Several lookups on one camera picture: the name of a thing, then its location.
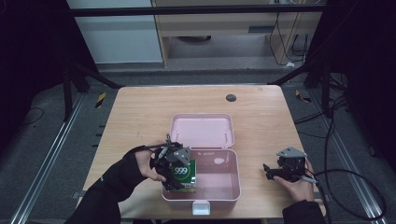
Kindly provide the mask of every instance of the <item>gray carpet floor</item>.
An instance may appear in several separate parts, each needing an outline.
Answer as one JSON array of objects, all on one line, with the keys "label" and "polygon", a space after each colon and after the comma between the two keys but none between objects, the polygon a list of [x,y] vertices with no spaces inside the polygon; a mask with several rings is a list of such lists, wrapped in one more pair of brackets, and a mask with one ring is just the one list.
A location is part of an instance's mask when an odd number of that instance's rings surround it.
[{"label": "gray carpet floor", "polygon": [[[265,84],[283,77],[292,68],[275,65],[271,67],[224,68],[217,64],[218,69],[175,69],[172,66],[159,71],[135,71],[103,73],[105,77],[126,86],[138,85],[210,85],[210,84]],[[72,193],[82,189],[90,169],[97,145],[100,143],[117,90],[112,90],[102,83],[88,78],[91,89],[88,93],[74,91],[73,98],[82,97],[81,108],[77,119],[70,129],[62,150],[53,165],[35,202],[29,220],[34,223],[62,223],[72,213],[77,200]],[[296,96],[295,91],[305,92],[301,75],[282,86],[285,98],[294,120],[305,118],[319,112],[318,104],[308,103]],[[106,93],[100,108],[95,108],[99,94]],[[320,87],[306,91],[311,99],[320,93]],[[332,91],[333,99],[342,96],[339,91]],[[51,144],[59,132],[64,119],[63,86],[55,86],[39,93],[32,109],[25,119],[25,124],[8,146],[6,155],[0,163],[0,220],[8,223],[28,191],[32,181],[46,158]],[[364,175],[380,190],[387,200],[388,212],[386,223],[396,223],[396,174],[387,162],[380,157],[372,157],[369,146],[359,126],[344,105],[334,112],[335,132],[339,136],[348,155],[352,158],[360,174]],[[323,171],[324,158],[327,157],[328,168],[345,168],[342,155],[337,148],[338,143],[331,140],[325,150],[325,136],[328,131],[326,119],[317,117],[307,122],[296,124],[305,152],[313,163],[316,172]],[[346,174],[330,174],[330,186],[337,200],[347,209],[367,217],[361,199]],[[334,200],[329,201],[333,223],[372,223],[354,217],[342,209]],[[282,219],[269,219],[268,223],[283,223]]]}]

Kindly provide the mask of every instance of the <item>hand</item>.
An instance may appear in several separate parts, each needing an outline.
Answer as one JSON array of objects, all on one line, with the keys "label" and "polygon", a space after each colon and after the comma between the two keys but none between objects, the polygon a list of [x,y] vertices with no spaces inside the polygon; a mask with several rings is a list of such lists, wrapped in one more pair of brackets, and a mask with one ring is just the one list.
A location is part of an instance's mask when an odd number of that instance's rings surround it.
[{"label": "hand", "polygon": [[[150,145],[154,146],[154,145],[159,145],[161,143],[163,143],[163,142],[156,141],[156,142],[154,142],[154,143],[152,143]],[[151,168],[149,166],[150,160],[152,160],[151,154],[154,151],[152,151],[152,150],[143,150],[143,151],[136,152],[134,155],[136,156],[137,166],[139,167],[139,170],[140,170],[140,173],[142,174],[142,176],[148,177],[148,178],[150,178],[150,179],[152,179],[154,181],[165,182],[166,178],[163,177],[162,175],[159,175],[159,174],[155,173],[153,170],[151,170]]]},{"label": "hand", "polygon": [[[311,163],[306,160],[306,167],[309,172],[314,173],[312,169]],[[289,182],[282,177],[274,176],[275,182],[279,183],[281,186],[285,187],[291,195],[291,198],[295,202],[300,202],[303,200],[307,200],[308,202],[313,202],[315,200],[314,197],[314,186],[312,183],[304,181],[302,179],[296,182]]]}]

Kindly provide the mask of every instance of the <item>pink plastic box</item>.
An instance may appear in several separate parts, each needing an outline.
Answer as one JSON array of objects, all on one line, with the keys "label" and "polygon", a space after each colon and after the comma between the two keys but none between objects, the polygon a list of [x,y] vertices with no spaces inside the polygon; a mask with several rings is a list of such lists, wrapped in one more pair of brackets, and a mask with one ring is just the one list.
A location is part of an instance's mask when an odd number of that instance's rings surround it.
[{"label": "pink plastic box", "polygon": [[196,192],[174,193],[163,189],[163,198],[175,209],[191,209],[194,215],[210,210],[233,209],[241,195],[238,159],[232,150],[233,123],[227,114],[176,114],[171,140],[191,147],[196,159]]}]

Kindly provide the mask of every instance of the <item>white latch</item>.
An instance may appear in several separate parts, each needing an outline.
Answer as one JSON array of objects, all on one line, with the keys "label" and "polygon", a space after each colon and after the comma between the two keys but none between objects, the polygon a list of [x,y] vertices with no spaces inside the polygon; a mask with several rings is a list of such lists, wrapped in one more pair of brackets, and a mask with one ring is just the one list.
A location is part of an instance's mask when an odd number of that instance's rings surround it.
[{"label": "white latch", "polygon": [[192,214],[195,216],[209,216],[210,203],[206,200],[197,200],[192,203]]}]

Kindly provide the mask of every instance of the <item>green box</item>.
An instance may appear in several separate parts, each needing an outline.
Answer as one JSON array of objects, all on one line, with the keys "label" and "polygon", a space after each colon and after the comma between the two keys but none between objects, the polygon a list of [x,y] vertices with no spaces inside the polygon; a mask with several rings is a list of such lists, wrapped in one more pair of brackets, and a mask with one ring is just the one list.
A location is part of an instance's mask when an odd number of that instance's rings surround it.
[{"label": "green box", "polygon": [[172,174],[176,180],[178,180],[184,189],[173,189],[172,192],[181,193],[195,193],[196,191],[196,162],[195,160],[190,160],[189,165],[182,165],[178,167],[171,167]]}]

